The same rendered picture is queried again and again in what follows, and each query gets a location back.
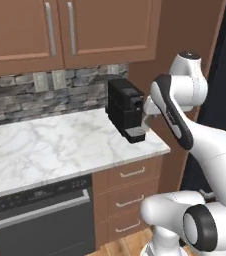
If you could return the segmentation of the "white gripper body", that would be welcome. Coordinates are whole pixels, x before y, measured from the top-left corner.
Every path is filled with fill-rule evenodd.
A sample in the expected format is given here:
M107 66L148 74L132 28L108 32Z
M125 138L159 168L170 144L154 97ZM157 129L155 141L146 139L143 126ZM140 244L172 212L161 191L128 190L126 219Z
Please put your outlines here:
M160 114L160 110L153 102L151 96L147 97L143 109L146 116L157 116Z

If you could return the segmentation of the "grey wall outlet plate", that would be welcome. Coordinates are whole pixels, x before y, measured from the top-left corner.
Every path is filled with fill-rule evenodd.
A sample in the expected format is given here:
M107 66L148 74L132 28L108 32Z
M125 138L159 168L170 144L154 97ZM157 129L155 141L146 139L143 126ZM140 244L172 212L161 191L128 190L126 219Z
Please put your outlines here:
M48 83L45 72L34 73L33 80L36 92L45 92L48 90Z
M118 65L108 65L107 73L117 75L119 73L119 66Z
M64 89L66 87L66 78L64 70L55 70L52 72L53 86L55 90Z

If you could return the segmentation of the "brown drawer front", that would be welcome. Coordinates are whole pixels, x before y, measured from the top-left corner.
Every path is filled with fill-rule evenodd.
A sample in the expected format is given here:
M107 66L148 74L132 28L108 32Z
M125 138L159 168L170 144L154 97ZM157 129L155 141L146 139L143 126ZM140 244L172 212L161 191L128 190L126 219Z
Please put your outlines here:
M157 192L158 178L145 180L136 184L125 186L108 195L108 214L110 217L122 214L140 205L141 202L134 203L123 208L116 207L116 202L125 203L137 198L140 198L143 194L146 197Z
M108 186L110 188L119 187L124 184L134 183L136 181L140 181L150 177L158 177L160 175L161 165L162 157L157 156L114 167L108 171ZM134 175L128 178L120 177L120 172L126 174L129 172L140 170L143 166L146 168L146 170L142 174Z
M133 224L136 224L138 220L141 221L140 226L122 233L115 232L115 228L122 229L131 226ZM122 237L126 237L130 234L136 233L140 230L146 229L147 227L148 225L142 220L140 211L138 209L135 209L108 221L108 240L114 241Z

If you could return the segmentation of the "brown wall cupboard door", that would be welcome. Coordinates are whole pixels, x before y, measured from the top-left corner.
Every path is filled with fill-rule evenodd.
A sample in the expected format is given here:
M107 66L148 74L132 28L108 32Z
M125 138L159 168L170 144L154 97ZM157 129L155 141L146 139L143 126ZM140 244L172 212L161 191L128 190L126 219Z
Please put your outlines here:
M51 5L55 57L51 57L45 2ZM0 0L0 62L60 57L57 0Z
M76 55L71 55L67 2L74 8ZM58 0L67 68L155 58L162 0Z

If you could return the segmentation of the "brown tall cabinet panel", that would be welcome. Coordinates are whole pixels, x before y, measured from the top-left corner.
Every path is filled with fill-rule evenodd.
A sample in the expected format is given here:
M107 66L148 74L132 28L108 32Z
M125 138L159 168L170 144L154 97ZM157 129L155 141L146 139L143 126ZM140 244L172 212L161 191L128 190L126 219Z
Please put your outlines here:
M152 80L167 72L181 51L200 55L203 74L208 75L225 6L226 0L162 0L155 59L131 64L128 79L148 95ZM171 148L163 156L158 191L177 191L188 153L178 145L163 117L150 119L149 125Z

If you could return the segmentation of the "black dishwasher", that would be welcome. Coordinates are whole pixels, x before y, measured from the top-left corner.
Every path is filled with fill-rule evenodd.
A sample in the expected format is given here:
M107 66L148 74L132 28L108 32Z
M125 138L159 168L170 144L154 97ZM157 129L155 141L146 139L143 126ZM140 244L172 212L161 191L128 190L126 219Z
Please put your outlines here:
M95 250L92 177L87 174L0 197L0 213L87 189L90 201L0 229L0 256L86 256Z

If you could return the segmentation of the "black coffee machine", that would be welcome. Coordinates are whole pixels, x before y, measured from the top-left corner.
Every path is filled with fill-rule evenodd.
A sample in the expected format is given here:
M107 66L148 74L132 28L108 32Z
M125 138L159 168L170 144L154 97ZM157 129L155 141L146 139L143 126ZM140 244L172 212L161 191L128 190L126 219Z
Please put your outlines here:
M105 112L129 143L145 140L142 129L144 93L125 78L108 81L108 103Z

